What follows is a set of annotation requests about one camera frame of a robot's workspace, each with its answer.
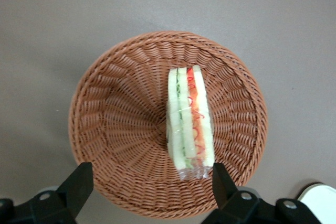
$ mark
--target plastic wrap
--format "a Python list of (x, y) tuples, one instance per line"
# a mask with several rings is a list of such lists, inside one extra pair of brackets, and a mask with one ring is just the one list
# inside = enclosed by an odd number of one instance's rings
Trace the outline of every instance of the plastic wrap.
[(181, 179), (205, 178), (215, 161), (213, 125), (199, 66), (168, 78), (168, 152)]

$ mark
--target gray background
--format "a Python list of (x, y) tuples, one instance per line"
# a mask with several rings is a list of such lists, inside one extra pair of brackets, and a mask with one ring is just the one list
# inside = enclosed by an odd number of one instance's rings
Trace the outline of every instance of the gray background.
[[(156, 30), (228, 47), (259, 82), (269, 133), (248, 186), (270, 203), (317, 180), (336, 187), (335, 16), (336, 0), (0, 0), (0, 197), (24, 202), (75, 169), (67, 119), (79, 79), (108, 48)], [(173, 223), (96, 192), (78, 222)]]

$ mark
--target round basket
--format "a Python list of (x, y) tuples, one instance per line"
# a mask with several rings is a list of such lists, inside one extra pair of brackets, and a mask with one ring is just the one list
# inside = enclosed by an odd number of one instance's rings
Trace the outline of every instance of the round basket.
[(166, 147), (168, 72), (193, 65), (200, 65), (204, 77), (216, 162), (240, 186), (254, 173), (264, 151), (267, 114), (241, 60), (195, 34), (142, 34), (95, 61), (78, 84), (69, 114), (76, 161), (92, 162), (95, 189), (114, 204), (167, 219), (216, 208), (211, 176), (181, 181)]

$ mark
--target basket rim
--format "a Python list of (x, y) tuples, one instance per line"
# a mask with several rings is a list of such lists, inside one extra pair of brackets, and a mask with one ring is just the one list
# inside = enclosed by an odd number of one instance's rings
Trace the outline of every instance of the basket rim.
[[(76, 145), (78, 135), (79, 135), (79, 126), (78, 121), (80, 117), (77, 117), (75, 120), (75, 115), (78, 115), (80, 104), (82, 102), (82, 97), (87, 90), (87, 88), (90, 85), (90, 80), (95, 77), (95, 73), (100, 69), (101, 65), (105, 63), (108, 60), (113, 60), (116, 57), (122, 55), (126, 50), (129, 51), (131, 49), (136, 48), (138, 45), (141, 45), (144, 41), (148, 43), (159, 43), (162, 41), (165, 42), (182, 42), (185, 44), (194, 45), (196, 47), (202, 48), (203, 50), (208, 51), (211, 55), (214, 55), (214, 57), (221, 59), (224, 61), (231, 69), (232, 71), (239, 77), (239, 79), (242, 81), (244, 87), (246, 88), (247, 92), (249, 93), (251, 100), (253, 101), (253, 104), (255, 106), (256, 110), (256, 124), (257, 124), (257, 140), (259, 140), (259, 145), (254, 147), (253, 153), (251, 155), (250, 160), (248, 161), (248, 165), (246, 166), (244, 172), (241, 175), (241, 178), (246, 177), (244, 181), (238, 181), (238, 184), (245, 184), (247, 183), (252, 175), (255, 173), (260, 160), (262, 158), (265, 144), (266, 144), (266, 137), (267, 137), (267, 130), (268, 130), (268, 122), (267, 122), (267, 109), (266, 104), (264, 100), (264, 96), (261, 93), (260, 87), (258, 83), (256, 82), (253, 75), (250, 73), (250, 71), (247, 69), (245, 64), (229, 49), (221, 46), (220, 44), (209, 40), (205, 37), (196, 35), (194, 33), (190, 33), (187, 31), (155, 31), (145, 34), (140, 34), (137, 36), (134, 36), (132, 38), (129, 38), (127, 40), (124, 40), (110, 49), (108, 49), (106, 52), (104, 52), (100, 57), (98, 57), (97, 60), (94, 61), (94, 63), (86, 70), (84, 75), (81, 77), (80, 81), (78, 82), (76, 91), (72, 97), (71, 100), (71, 106), (69, 110), (69, 122), (68, 122), (68, 131), (69, 131), (69, 138), (70, 138), (70, 144), (71, 149), (74, 154), (75, 160), (77, 164), (80, 164), (81, 162), (84, 162), (84, 159), (80, 157), (80, 155), (76, 154)], [(105, 194), (106, 192), (103, 191), (100, 186), (95, 185), (95, 188), (106, 198), (108, 198)], [(117, 204), (116, 205), (126, 208), (125, 205), (132, 208), (132, 211), (136, 214), (143, 215), (144, 212), (146, 212), (146, 216), (148, 217), (154, 217), (154, 218), (167, 218), (167, 219), (176, 219), (176, 218), (182, 218), (182, 217), (191, 217), (196, 216), (199, 214), (202, 214), (206, 211), (210, 211), (214, 209), (212, 205), (208, 205), (204, 209), (200, 210), (199, 208), (193, 207), (188, 208), (190, 210), (190, 214), (186, 214), (185, 212), (177, 213), (176, 210), (167, 210), (167, 211), (156, 211), (156, 210), (148, 210), (145, 208), (137, 207), (128, 201), (123, 201), (125, 204)]]

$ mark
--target black clamp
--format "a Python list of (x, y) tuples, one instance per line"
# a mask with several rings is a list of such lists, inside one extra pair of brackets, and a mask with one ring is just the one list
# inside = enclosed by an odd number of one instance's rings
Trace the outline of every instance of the black clamp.
[(250, 191), (239, 191), (223, 164), (214, 164), (213, 193), (218, 209), (202, 224), (321, 224), (298, 200), (279, 199), (272, 206)]
[(92, 164), (82, 163), (56, 191), (44, 191), (16, 207), (11, 199), (0, 199), (0, 223), (74, 224), (92, 190)]

